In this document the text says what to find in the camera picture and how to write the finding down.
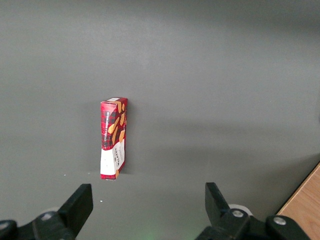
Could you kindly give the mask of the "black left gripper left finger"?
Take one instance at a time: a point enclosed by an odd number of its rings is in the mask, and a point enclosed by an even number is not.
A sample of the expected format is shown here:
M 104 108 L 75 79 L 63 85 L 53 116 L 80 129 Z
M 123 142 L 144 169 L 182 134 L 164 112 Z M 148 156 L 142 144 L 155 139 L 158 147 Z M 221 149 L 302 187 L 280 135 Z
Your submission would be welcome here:
M 91 184 L 81 184 L 58 210 L 45 211 L 18 226 L 13 219 L 0 221 L 2 240 L 74 240 L 93 211 Z

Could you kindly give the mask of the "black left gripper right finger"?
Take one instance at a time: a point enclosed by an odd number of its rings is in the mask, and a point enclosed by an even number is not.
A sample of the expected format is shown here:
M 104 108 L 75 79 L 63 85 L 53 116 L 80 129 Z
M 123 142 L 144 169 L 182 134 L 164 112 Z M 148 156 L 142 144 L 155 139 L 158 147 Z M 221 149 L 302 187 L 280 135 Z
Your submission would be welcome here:
M 214 182 L 205 184 L 205 210 L 210 226 L 198 240 L 308 240 L 310 237 L 293 219 L 270 215 L 260 221 L 238 207 L 230 207 Z

